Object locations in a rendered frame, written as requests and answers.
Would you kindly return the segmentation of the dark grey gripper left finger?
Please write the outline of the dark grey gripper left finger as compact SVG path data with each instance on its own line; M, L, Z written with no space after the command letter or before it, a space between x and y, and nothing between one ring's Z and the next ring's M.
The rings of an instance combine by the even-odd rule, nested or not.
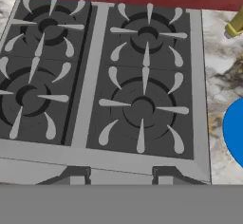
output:
M84 185L90 185L91 168L89 166L68 166L59 176L39 182L39 185L69 184L73 177L80 177L84 180Z

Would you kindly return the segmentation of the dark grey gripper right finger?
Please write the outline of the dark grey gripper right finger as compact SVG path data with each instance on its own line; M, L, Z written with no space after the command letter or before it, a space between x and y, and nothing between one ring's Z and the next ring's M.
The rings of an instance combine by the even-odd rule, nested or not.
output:
M183 183L203 185L203 182L191 177L184 176L176 166L153 166L152 167L152 184L158 185L160 177L172 177Z

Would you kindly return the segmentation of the blue round plate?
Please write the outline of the blue round plate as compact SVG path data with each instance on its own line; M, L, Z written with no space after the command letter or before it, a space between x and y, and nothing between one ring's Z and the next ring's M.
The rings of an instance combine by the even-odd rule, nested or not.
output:
M229 152L243 168L243 97L237 99L228 107L222 128Z

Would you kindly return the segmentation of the grey gas hob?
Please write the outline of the grey gas hob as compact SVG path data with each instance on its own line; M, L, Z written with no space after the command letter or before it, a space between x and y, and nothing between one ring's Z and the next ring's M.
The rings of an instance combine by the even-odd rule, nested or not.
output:
M149 184L153 166L211 182L198 9L15 0L0 36L0 183L89 166Z

